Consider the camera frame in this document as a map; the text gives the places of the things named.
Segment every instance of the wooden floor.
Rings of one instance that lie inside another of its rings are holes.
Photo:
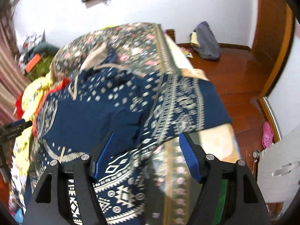
[[[243,160],[254,167],[252,152],[261,150],[265,117],[257,101],[270,71],[257,62],[250,52],[224,49],[218,62],[201,59],[193,52],[194,68],[204,70],[215,85],[230,117]]]

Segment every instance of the striped curtain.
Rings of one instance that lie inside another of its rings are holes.
[[[0,10],[0,125],[15,121],[13,112],[16,98],[30,83],[21,74],[18,59],[11,5],[8,3]]]

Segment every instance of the wooden door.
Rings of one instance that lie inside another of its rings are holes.
[[[285,0],[258,0],[257,27],[252,53],[270,70],[281,49],[286,20],[287,3]]]

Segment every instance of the orange box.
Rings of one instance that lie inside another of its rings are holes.
[[[41,56],[39,54],[35,54],[35,56],[27,64],[25,68],[26,72],[29,73],[40,60]]]

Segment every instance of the dark backpack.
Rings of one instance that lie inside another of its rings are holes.
[[[206,60],[218,60],[221,54],[220,46],[206,21],[200,23],[194,30],[200,47],[191,43],[199,56]]]

